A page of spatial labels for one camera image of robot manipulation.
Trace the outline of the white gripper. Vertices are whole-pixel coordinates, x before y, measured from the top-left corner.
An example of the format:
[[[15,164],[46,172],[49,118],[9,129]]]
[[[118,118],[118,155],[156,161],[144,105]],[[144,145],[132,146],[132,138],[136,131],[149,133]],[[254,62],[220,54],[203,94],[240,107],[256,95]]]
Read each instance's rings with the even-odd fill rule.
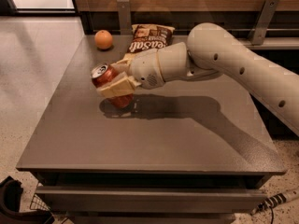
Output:
[[[149,49],[138,53],[132,61],[122,59],[111,65],[117,76],[107,84],[97,88],[105,98],[133,94],[141,85],[143,89],[152,90],[164,85],[164,79],[158,63],[158,50]]]

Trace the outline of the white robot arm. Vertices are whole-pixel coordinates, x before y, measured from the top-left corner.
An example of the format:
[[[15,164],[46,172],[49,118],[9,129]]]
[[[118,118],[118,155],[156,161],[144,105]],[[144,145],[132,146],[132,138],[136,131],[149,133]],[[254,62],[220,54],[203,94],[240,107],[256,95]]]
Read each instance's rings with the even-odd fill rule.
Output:
[[[201,23],[186,42],[149,49],[111,65],[118,74],[97,88],[106,98],[156,89],[173,80],[204,80],[222,73],[243,86],[299,134],[299,76],[257,55],[213,23]]]

